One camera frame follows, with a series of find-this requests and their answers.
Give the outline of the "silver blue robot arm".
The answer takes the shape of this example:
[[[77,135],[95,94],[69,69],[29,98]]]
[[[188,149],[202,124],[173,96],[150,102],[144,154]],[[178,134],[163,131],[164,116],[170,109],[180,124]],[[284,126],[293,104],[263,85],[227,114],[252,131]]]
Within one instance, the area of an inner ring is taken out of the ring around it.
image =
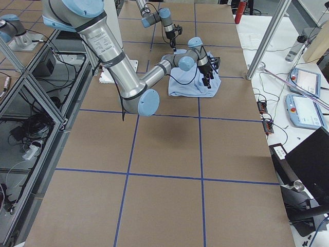
[[[173,23],[170,9],[156,9],[153,4],[142,0],[136,0],[136,4],[139,8],[144,28],[161,22],[161,33],[164,42],[170,44],[173,51],[176,51],[176,38],[182,34],[182,26]]]
[[[85,37],[89,48],[114,79],[124,112],[153,115],[159,107],[160,98],[152,86],[175,67],[189,71],[196,65],[203,75],[204,86],[210,87],[214,68],[199,37],[189,40],[189,49],[184,54],[165,55],[139,78],[106,22],[104,1],[42,1],[42,6],[46,26]]]

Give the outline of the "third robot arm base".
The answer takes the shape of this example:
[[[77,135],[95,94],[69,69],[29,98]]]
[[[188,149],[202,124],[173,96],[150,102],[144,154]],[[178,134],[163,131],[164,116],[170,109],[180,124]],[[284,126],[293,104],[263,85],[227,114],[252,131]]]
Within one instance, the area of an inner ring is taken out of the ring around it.
[[[1,16],[1,38],[13,51],[33,51],[37,45],[33,37],[35,35],[28,32],[17,15]]]

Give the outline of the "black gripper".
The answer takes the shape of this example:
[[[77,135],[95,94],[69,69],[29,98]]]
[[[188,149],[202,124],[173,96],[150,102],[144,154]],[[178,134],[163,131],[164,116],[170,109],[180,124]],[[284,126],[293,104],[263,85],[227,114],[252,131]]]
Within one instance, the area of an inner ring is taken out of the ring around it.
[[[165,34],[167,39],[169,39],[170,41],[170,47],[173,49],[173,51],[177,51],[176,42],[175,42],[176,39],[175,31],[174,30],[165,31]]]
[[[204,76],[202,79],[204,86],[206,86],[208,89],[210,89],[211,88],[210,81],[212,79],[214,79],[211,63],[207,62],[204,65],[199,65],[198,69],[199,69],[200,73],[202,73]]]

